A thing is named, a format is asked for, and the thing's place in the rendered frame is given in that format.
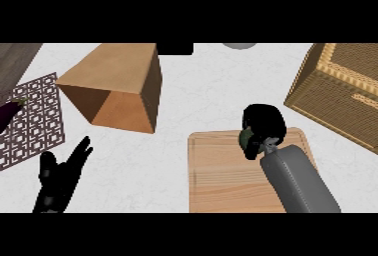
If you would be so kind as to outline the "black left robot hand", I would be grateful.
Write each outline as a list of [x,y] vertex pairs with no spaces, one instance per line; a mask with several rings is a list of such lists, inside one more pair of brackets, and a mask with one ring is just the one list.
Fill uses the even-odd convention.
[[56,161],[50,151],[41,153],[39,173],[41,188],[33,209],[34,213],[65,212],[92,152],[90,138],[84,137],[65,162]]

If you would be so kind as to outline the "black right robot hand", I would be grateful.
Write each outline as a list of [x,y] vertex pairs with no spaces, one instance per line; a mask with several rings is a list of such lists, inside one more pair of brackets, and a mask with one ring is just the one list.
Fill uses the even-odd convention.
[[273,105],[251,104],[242,115],[242,130],[251,129],[247,149],[242,149],[245,158],[254,160],[264,151],[264,145],[278,146],[287,135],[287,125],[279,109]]

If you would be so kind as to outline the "dark green squash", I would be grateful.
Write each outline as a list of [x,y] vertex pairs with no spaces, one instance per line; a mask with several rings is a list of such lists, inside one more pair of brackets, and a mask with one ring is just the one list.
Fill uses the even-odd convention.
[[239,133],[239,146],[242,149],[247,149],[250,138],[253,137],[254,133],[251,129],[244,129]]

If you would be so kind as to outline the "pale wooden cutting board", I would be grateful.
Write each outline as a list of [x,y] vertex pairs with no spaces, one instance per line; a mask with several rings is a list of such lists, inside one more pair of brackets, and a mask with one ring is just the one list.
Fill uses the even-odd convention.
[[192,213],[285,212],[260,167],[260,159],[245,159],[238,136],[238,130],[197,132],[189,135]]

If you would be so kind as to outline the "woven wicker basket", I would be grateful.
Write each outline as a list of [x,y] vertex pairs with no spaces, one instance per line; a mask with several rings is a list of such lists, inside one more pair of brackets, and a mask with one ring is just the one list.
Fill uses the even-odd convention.
[[315,43],[284,105],[378,154],[378,43]]

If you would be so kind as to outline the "patterned lattice placemat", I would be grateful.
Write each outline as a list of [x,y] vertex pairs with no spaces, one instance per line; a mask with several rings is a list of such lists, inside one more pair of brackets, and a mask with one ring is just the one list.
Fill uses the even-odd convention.
[[0,106],[13,99],[28,99],[0,134],[0,171],[65,142],[56,79],[50,73],[0,93]]

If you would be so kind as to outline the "dark purple eggplant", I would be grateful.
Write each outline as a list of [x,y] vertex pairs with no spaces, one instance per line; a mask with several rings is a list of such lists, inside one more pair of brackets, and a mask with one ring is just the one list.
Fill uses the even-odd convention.
[[6,130],[16,113],[24,108],[27,101],[27,98],[13,99],[0,107],[0,134]]

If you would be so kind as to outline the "grey round object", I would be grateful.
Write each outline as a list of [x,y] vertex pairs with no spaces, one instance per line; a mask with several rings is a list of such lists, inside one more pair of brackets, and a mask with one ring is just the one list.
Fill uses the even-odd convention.
[[236,50],[250,49],[257,43],[223,43],[226,47]]

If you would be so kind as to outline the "black square object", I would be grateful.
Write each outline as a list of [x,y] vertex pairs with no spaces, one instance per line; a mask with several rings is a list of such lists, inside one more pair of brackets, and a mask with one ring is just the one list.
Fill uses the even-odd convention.
[[192,43],[158,43],[157,50],[160,55],[192,55]]

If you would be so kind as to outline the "brown paper bag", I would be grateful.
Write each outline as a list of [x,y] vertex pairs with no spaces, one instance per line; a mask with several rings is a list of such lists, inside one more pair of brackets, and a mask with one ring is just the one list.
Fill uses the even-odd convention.
[[155,43],[103,43],[56,80],[90,124],[154,134],[163,85]]

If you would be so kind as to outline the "dark grey wooden panel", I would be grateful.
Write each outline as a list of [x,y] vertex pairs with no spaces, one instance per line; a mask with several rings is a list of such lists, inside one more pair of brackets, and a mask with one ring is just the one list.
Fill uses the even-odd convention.
[[0,95],[13,90],[40,48],[41,43],[0,43]]

